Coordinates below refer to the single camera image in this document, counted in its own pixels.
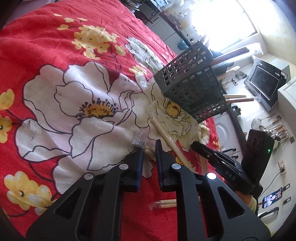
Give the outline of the green sleeve forearm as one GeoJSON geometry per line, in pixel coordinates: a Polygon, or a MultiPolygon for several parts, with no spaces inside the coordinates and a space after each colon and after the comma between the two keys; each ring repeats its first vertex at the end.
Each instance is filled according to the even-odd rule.
{"type": "Polygon", "coordinates": [[[258,208],[257,200],[253,197],[252,198],[252,203],[251,203],[250,209],[251,209],[251,211],[253,213],[256,213],[257,212],[257,208],[258,208]]]}

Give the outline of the right hand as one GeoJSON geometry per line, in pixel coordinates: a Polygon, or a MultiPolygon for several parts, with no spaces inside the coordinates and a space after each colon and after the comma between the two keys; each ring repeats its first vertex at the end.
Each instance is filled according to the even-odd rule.
{"type": "Polygon", "coordinates": [[[254,198],[252,195],[250,194],[245,195],[238,190],[235,190],[234,192],[249,208],[252,207],[254,203],[254,198]]]}

